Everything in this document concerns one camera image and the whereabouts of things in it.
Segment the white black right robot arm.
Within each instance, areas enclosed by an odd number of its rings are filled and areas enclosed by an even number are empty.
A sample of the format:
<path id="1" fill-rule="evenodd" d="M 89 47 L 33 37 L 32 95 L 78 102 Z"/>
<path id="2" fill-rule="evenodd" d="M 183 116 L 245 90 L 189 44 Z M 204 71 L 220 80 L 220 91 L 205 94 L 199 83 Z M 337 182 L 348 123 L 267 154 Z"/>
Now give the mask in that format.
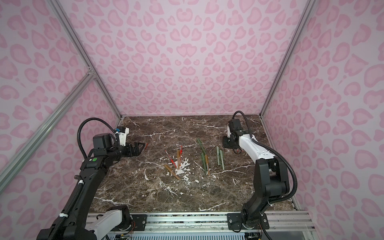
<path id="1" fill-rule="evenodd" d="M 227 135 L 223 137 L 225 149 L 243 150 L 255 163 L 254 193 L 243 205 L 240 220 L 229 225 L 233 231 L 241 229 L 269 228 L 265 211 L 273 200 L 289 193 L 287 165 L 273 153 L 270 147 L 263 147 L 254 136 L 242 128 L 239 119 L 228 123 Z"/>

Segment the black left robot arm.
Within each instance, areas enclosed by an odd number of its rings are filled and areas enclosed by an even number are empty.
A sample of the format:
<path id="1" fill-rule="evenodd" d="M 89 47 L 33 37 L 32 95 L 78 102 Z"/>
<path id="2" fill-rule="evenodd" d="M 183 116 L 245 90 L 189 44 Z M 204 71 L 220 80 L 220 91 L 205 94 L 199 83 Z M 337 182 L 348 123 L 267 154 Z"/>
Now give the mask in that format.
<path id="1" fill-rule="evenodd" d="M 145 143 L 120 145 L 111 134 L 99 134 L 93 138 L 93 155 L 86 157 L 75 176 L 75 186 L 68 202 L 51 227 L 40 230 L 39 240 L 101 240 L 112 230 L 133 231 L 136 223 L 128 206 L 110 208 L 87 225 L 88 213 L 95 194 L 111 166 L 122 158 L 139 156 Z"/>

